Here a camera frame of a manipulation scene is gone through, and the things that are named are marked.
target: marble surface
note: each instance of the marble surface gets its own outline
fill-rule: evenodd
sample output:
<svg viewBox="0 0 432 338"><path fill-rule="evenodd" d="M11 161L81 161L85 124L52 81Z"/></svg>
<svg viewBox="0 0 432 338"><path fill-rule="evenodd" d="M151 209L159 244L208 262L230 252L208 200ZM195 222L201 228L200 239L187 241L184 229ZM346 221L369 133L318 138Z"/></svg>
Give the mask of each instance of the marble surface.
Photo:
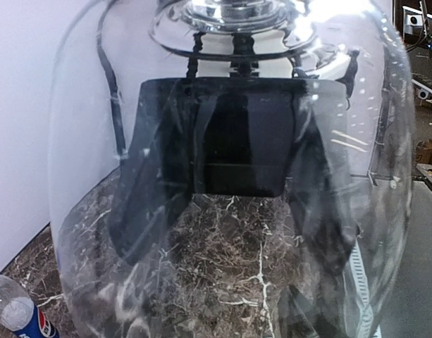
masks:
<svg viewBox="0 0 432 338"><path fill-rule="evenodd" d="M78 338L63 299L51 231L47 227L2 271L20 283L62 338ZM0 338L15 337L0 325Z"/></svg>

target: transparent glass container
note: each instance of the transparent glass container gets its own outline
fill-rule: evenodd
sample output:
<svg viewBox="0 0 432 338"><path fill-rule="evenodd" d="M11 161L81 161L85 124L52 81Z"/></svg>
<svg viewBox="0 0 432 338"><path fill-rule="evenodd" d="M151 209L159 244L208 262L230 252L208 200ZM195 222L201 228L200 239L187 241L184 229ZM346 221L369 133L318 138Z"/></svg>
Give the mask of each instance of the transparent glass container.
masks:
<svg viewBox="0 0 432 338"><path fill-rule="evenodd" d="M91 2L49 138L81 337L372 337L407 238L412 100L369 1Z"/></svg>

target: blue bottle label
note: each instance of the blue bottle label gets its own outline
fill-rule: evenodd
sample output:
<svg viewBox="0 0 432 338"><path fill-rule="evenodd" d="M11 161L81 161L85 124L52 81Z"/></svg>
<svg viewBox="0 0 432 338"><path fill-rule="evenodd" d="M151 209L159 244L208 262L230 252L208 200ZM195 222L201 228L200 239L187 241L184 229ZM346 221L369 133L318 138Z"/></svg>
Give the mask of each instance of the blue bottle label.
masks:
<svg viewBox="0 0 432 338"><path fill-rule="evenodd" d="M31 321L14 333L20 338L59 338L59 332L36 306Z"/></svg>

